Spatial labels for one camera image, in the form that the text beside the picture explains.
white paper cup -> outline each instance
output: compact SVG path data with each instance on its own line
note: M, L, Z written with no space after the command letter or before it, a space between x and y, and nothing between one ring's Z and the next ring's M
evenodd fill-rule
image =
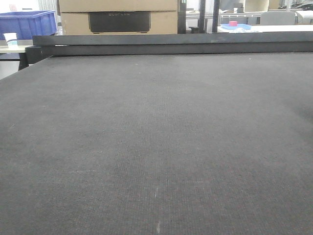
M4 33L3 34L6 40L6 43L9 47L17 47L18 46L18 40L16 37L16 33Z

gray felt surface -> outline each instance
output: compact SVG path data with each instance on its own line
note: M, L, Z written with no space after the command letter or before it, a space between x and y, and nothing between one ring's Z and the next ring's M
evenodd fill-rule
M313 54L44 60L0 81L2 235L312 235Z

floor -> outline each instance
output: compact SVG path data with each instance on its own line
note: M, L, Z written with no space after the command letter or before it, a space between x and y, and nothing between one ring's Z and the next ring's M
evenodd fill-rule
M18 61L0 61L0 80L19 70Z

gray chair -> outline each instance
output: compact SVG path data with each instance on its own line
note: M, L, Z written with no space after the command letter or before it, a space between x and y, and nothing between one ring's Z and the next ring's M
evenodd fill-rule
M295 24L295 13L291 11L268 11L261 14L260 25Z

blue plastic crate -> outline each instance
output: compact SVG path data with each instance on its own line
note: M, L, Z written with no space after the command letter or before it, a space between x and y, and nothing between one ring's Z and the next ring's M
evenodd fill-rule
M248 24L244 24L244 23L239 23L237 26L229 26L229 24L221 24L222 28L224 29L228 29L228 30L235 30L237 28L243 28L243 29L247 29L247 30L250 30L251 29L251 26L248 25Z
M51 35L57 31L54 11L15 11L0 13L0 40L3 33L17 33L18 39Z

